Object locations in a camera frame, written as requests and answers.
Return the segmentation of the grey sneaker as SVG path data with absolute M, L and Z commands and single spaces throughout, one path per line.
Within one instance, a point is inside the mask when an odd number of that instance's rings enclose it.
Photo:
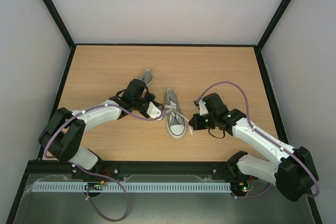
M 153 75 L 151 69 L 146 69 L 138 79 L 144 82 L 145 85 L 148 87 L 153 81 Z

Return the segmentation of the grey sneaker sideways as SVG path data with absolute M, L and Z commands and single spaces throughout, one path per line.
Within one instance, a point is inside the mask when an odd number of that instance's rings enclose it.
M 166 127 L 171 137 L 181 139 L 187 130 L 193 136 L 193 129 L 188 124 L 189 119 L 183 115 L 177 95 L 171 88 L 168 88 L 164 95 L 163 110 Z

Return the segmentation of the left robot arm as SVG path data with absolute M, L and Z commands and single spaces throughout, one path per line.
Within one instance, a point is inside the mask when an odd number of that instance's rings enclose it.
M 101 124 L 129 115 L 144 121 L 163 117 L 163 106 L 156 102 L 144 81 L 133 79 L 126 89 L 106 101 L 81 110 L 57 109 L 39 137 L 45 159 L 55 158 L 86 170 L 93 169 L 100 158 L 81 146 L 85 132 Z

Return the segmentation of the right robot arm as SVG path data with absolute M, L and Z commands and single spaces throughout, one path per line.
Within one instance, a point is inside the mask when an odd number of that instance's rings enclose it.
M 297 201 L 315 187 L 319 192 L 318 174 L 311 153 L 305 148 L 295 148 L 268 134 L 254 124 L 247 113 L 230 110 L 217 93 L 211 93 L 194 102 L 199 112 L 189 121 L 195 130 L 218 128 L 252 146 L 264 158 L 256 158 L 240 151 L 232 157 L 229 172 L 239 178 L 251 175 L 278 189 L 290 201 Z

